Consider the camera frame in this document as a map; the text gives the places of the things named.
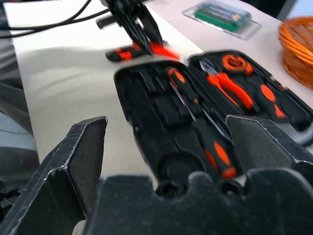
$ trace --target table surface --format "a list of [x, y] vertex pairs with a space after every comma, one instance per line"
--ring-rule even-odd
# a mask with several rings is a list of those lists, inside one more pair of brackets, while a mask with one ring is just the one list
[[[7, 3], [5, 8], [11, 26], [39, 25], [68, 18], [84, 1]], [[292, 79], [281, 65], [281, 46], [277, 40], [280, 22], [240, 1], [221, 1], [232, 4], [236, 1], [240, 4], [237, 6], [250, 11], [253, 19], [262, 24], [261, 30], [248, 41], [243, 41], [180, 13], [199, 0], [157, 0], [148, 5], [173, 25], [152, 12], [163, 38], [176, 52], [188, 56], [202, 50], [240, 50], [313, 107], [312, 91]], [[83, 16], [102, 9], [100, 1], [92, 1]], [[105, 58], [105, 50], [130, 44], [131, 40], [116, 24], [99, 30], [94, 20], [16, 38], [13, 42], [41, 160], [64, 138], [73, 124], [83, 119], [107, 116], [109, 125], [103, 173], [151, 175], [134, 142], [132, 128], [124, 118], [113, 75], [121, 67], [157, 58], [143, 57], [122, 64], [109, 62]]]
[[[5, 8], [11, 26], [39, 25], [67, 19], [84, 1], [11, 3]], [[94, 0], [83, 16], [102, 9], [100, 1]], [[202, 52], [157, 14], [152, 12], [152, 15], [174, 51], [185, 56]], [[113, 76], [121, 67], [158, 58], [146, 56], [127, 63], [109, 62], [105, 51], [129, 45], [131, 40], [117, 24], [99, 30], [95, 20], [16, 38], [13, 43], [41, 160], [73, 124], [107, 116], [102, 172], [151, 175], [134, 141], [132, 127], [125, 120]]]

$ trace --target battery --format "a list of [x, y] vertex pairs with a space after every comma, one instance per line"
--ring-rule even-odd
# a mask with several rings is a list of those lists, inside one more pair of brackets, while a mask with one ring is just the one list
[[197, 7], [196, 18], [231, 32], [238, 31], [251, 20], [251, 13], [218, 1], [204, 2]]

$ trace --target tool case foam insert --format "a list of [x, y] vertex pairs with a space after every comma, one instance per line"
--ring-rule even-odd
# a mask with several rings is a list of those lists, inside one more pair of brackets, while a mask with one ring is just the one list
[[205, 120], [208, 134], [213, 135], [227, 152], [237, 173], [242, 172], [232, 143], [221, 136], [202, 109], [204, 108], [228, 135], [230, 134], [225, 118], [229, 114], [269, 118], [263, 110], [251, 112], [245, 109], [241, 101], [228, 91], [227, 93], [240, 104], [240, 107], [234, 106], [207, 82], [207, 74], [200, 68], [199, 61], [207, 58], [213, 64], [219, 63], [221, 55], [234, 52], [252, 65], [254, 74], [251, 77], [229, 76], [231, 79], [252, 95], [255, 89], [247, 79], [262, 79], [276, 95], [295, 129], [304, 130], [313, 121], [313, 110], [308, 105], [290, 90], [285, 90], [277, 81], [272, 81], [269, 72], [241, 52], [215, 51], [195, 55], [189, 58], [188, 67], [175, 61], [159, 61], [123, 68], [114, 76], [120, 103], [126, 120], [133, 127], [134, 138], [142, 157], [159, 182], [173, 181], [186, 186], [188, 175], [193, 171], [205, 171], [213, 181], [220, 179], [201, 146], [188, 109], [181, 103], [169, 83], [168, 74], [165, 72], [167, 67], [175, 67], [197, 92], [198, 104], [189, 101], [184, 94], [181, 96], [197, 120]]

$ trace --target orange tape measure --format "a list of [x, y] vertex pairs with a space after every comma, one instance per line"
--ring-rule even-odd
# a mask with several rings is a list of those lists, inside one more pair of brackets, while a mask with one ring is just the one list
[[244, 74], [249, 76], [253, 74], [253, 67], [244, 58], [236, 54], [226, 54], [222, 56], [222, 68], [227, 73]]

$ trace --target orange woven basket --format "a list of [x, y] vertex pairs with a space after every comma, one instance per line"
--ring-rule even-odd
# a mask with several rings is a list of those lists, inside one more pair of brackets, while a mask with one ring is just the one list
[[313, 17], [285, 20], [279, 27], [286, 71], [313, 89]]

